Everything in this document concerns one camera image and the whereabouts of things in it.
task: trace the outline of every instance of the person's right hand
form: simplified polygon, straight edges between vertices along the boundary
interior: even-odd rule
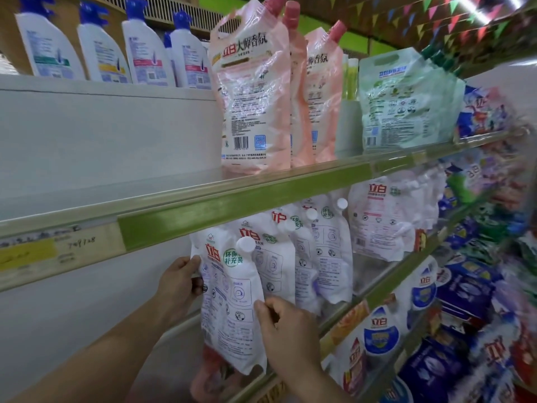
[[[317,323],[312,313],[280,297],[254,303],[265,352],[274,371],[293,390],[322,376]],[[274,321],[272,311],[279,320]]]

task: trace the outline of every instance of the qr code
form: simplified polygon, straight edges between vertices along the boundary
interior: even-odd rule
[[[267,148],[267,137],[264,134],[255,136],[254,145],[256,150],[265,150]]]

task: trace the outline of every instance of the pink bag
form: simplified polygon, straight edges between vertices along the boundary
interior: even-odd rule
[[[250,0],[211,31],[213,90],[224,114],[222,166],[232,172],[291,167],[289,34],[277,18],[285,1]],[[235,17],[238,29],[220,39],[220,27]]]
[[[312,146],[312,122],[305,100],[305,74],[308,41],[298,32],[300,4],[288,1],[282,22],[289,30],[291,49],[291,167],[315,162]]]
[[[338,21],[328,33],[318,28],[305,36],[308,41],[306,92],[317,163],[336,159],[336,130],[343,92],[343,51],[338,42],[346,31],[345,25]]]

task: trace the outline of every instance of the blue bottle cap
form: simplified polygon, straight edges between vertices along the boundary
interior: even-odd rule
[[[164,47],[171,48],[171,38],[169,32],[164,33]]]
[[[148,2],[146,0],[127,0],[125,2],[127,19],[145,21],[143,11],[147,7],[147,5]]]
[[[183,10],[173,15],[173,23],[175,24],[176,29],[188,29],[190,31],[191,22],[192,17]]]
[[[100,14],[108,15],[108,10],[100,5],[81,1],[79,13],[81,24],[95,24],[100,27],[108,24],[108,21],[100,17]]]
[[[50,17],[54,14],[51,10],[47,10],[43,3],[47,4],[56,4],[54,0],[19,0],[20,1],[20,12],[22,13],[34,13],[42,15],[45,18]]]

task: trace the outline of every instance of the white spout cap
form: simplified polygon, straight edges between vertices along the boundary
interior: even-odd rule
[[[241,237],[235,244],[237,252],[243,257],[250,257],[252,251],[256,250],[256,241],[250,236]]]
[[[317,212],[317,209],[309,208],[305,211],[305,217],[310,221],[314,221],[319,217],[319,212]]]
[[[345,210],[347,209],[348,202],[345,198],[339,198],[336,201],[336,206],[338,207],[339,210]]]
[[[295,222],[293,222],[290,219],[283,220],[282,222],[278,223],[278,230],[281,233],[289,234],[291,232],[295,231]]]

